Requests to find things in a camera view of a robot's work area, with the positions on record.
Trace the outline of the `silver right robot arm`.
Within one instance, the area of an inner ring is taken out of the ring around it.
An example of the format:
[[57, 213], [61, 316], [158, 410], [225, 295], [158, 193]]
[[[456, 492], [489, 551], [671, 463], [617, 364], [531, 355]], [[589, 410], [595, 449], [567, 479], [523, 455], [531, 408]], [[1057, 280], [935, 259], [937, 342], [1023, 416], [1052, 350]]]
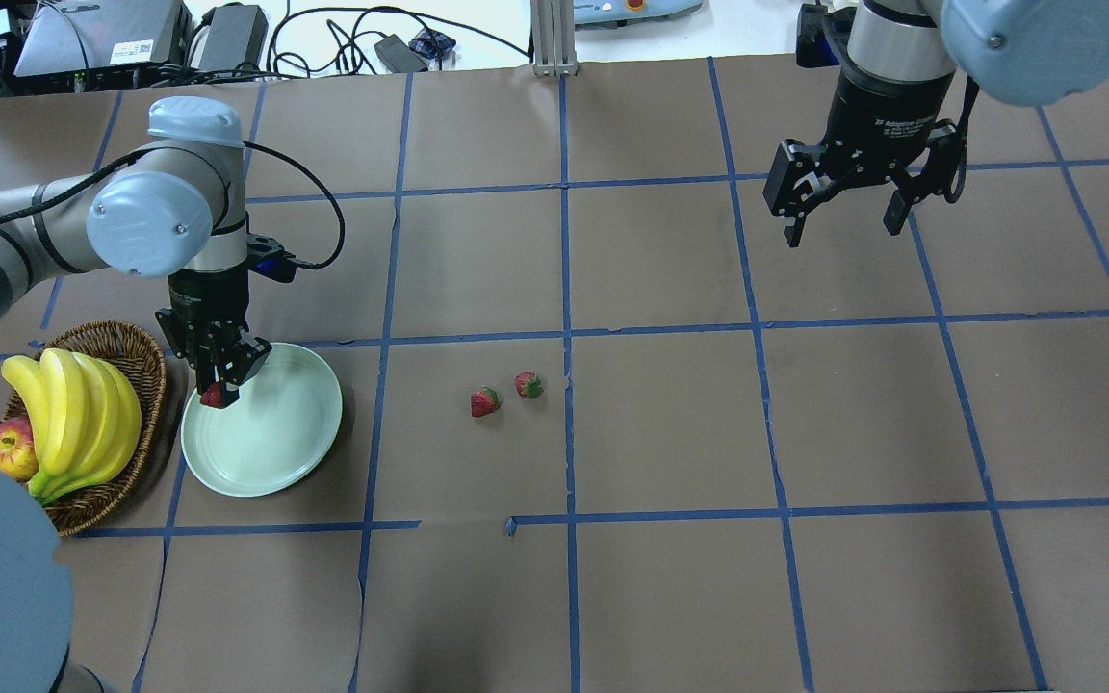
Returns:
[[898, 236], [920, 201], [960, 200], [981, 93], [1042, 108], [1109, 79], [1109, 1], [812, 1], [795, 58], [840, 74], [820, 142], [776, 147], [770, 214], [797, 248], [813, 210], [889, 184], [882, 223]]

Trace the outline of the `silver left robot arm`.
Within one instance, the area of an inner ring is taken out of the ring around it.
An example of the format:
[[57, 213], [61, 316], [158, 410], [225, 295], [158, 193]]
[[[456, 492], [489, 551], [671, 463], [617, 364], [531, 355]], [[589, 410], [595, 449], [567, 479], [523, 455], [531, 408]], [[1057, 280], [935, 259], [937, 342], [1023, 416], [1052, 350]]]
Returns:
[[[196, 389], [235, 402], [271, 346], [250, 334], [250, 271], [263, 262], [245, 206], [238, 111], [207, 96], [164, 96], [150, 142], [85, 176], [0, 192], [0, 320], [45, 281], [111, 268], [167, 281], [167, 346]], [[104, 683], [69, 658], [73, 588], [59, 536], [0, 473], [0, 692]]]

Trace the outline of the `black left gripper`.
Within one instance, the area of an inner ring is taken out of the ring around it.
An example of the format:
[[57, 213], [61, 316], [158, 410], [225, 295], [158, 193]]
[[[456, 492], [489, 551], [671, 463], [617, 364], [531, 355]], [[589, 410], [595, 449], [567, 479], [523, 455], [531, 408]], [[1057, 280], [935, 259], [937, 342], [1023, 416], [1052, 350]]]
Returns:
[[250, 272], [179, 271], [167, 277], [167, 308], [157, 323], [167, 346], [196, 371], [199, 394], [218, 394], [218, 408], [238, 402], [241, 387], [272, 351], [250, 330]]

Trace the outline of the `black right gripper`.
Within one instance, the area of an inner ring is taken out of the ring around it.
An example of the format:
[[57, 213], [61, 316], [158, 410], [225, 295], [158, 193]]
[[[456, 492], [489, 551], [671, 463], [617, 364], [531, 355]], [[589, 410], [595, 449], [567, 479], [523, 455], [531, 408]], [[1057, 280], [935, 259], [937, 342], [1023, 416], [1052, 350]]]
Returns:
[[898, 82], [842, 67], [826, 132], [816, 144], [779, 144], [764, 185], [771, 214], [782, 217], [788, 248], [798, 248], [810, 211], [836, 194], [892, 183], [882, 224], [901, 236], [920, 200], [962, 197], [967, 175], [967, 118], [942, 118], [952, 74]]

